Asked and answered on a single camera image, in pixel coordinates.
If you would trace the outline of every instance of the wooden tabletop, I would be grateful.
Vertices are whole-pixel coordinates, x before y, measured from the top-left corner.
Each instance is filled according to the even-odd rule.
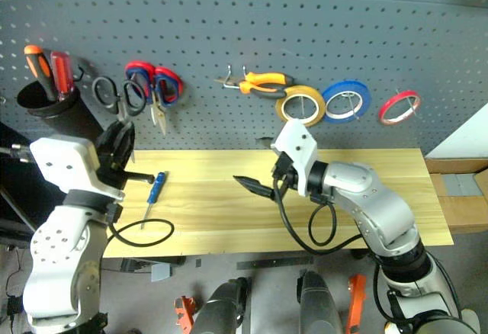
[[[157,174],[169,171],[168,180],[149,217],[175,225],[174,235],[157,246],[134,248],[114,239],[105,257],[193,255],[224,252],[273,252],[301,250],[281,222],[277,205],[250,193],[233,175],[257,178],[271,186],[271,168],[277,156],[271,150],[136,151],[136,163],[127,170]],[[451,245],[452,238],[435,189],[419,149],[322,149],[324,162],[370,164],[383,183],[412,208],[427,246]],[[143,218],[151,185],[129,181],[124,190],[124,210],[117,228]],[[284,199],[295,230],[308,243],[307,222],[316,204],[289,191]],[[330,213],[320,212],[314,223],[316,238],[328,236]],[[331,246],[358,233],[353,219],[338,209],[338,229]],[[137,242],[160,239],[169,230],[147,223],[123,233]],[[362,240],[349,247],[365,247]]]

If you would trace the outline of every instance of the blue tape roll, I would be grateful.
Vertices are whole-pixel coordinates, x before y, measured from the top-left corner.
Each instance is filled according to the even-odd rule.
[[[368,87],[365,84],[355,80],[341,81],[341,82],[337,82],[334,85],[330,85],[322,93],[322,97],[326,101],[326,115],[324,119],[327,122],[340,124],[340,123],[348,123],[356,119],[352,111],[346,111],[345,113],[342,114],[334,114],[328,109],[329,102],[333,98],[337,96],[341,96],[340,94],[347,93],[347,92],[351,92],[361,99],[355,107],[356,115],[360,117],[364,113],[366,113],[366,111],[368,110],[371,104],[371,95],[369,94]]]

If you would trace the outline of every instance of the orange pliers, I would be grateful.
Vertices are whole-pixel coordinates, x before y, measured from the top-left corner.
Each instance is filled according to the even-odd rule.
[[[243,94],[254,94],[261,98],[280,99],[287,96],[285,89],[294,83],[294,79],[280,72],[254,73],[242,67],[244,79],[239,83],[229,83],[232,68],[227,65],[227,77],[223,80],[224,88],[238,88]]]

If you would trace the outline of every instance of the gray pegboard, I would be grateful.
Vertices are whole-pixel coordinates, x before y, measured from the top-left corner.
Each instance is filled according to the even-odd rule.
[[[32,81],[23,47],[66,50],[88,70],[79,86],[102,125],[90,79],[120,84],[129,60],[174,69],[185,96],[163,137],[145,111],[140,149],[251,149],[282,122],[270,100],[222,89],[226,64],[292,75],[322,91],[342,79],[365,83],[373,102],[360,120],[321,122],[323,148],[422,147],[427,153],[488,101],[486,0],[0,0],[0,120],[37,138],[47,128],[16,105]],[[395,89],[422,96],[417,118],[385,127],[379,107]]]

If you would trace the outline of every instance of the tape roll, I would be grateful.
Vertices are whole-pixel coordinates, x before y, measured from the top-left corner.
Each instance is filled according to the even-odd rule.
[[[310,127],[314,124],[319,123],[319,121],[323,118],[323,115],[326,113],[326,102],[323,100],[323,97],[316,89],[305,85],[295,85],[286,88],[285,91],[287,93],[287,96],[276,101],[276,113],[282,120],[286,122],[290,119],[293,119],[293,117],[287,114],[284,109],[286,103],[293,98],[303,97],[313,102],[313,105],[315,106],[315,111],[310,117],[298,118],[298,120],[305,127]]]
[[[387,112],[399,101],[406,100],[409,98],[413,98],[413,103],[411,104],[410,108],[408,108],[407,111],[403,112],[401,115],[395,118],[385,118],[385,115]],[[381,107],[380,111],[378,112],[378,117],[380,118],[380,122],[384,124],[385,126],[392,126],[394,124],[398,124],[400,122],[403,122],[404,120],[412,117],[412,115],[415,113],[415,111],[419,108],[420,106],[420,95],[418,92],[415,92],[413,90],[406,90],[404,92],[400,92],[399,94],[396,94],[392,98],[388,99],[386,103],[383,104]]]
[[[346,95],[359,98],[359,102],[354,106],[354,111],[351,109],[344,113],[333,113],[329,109],[331,101],[339,96]],[[356,117],[364,115],[371,104],[371,95],[368,87],[362,82],[354,80],[341,81],[330,85],[323,91],[322,96],[327,103],[325,120],[336,124],[347,123],[356,119]]]

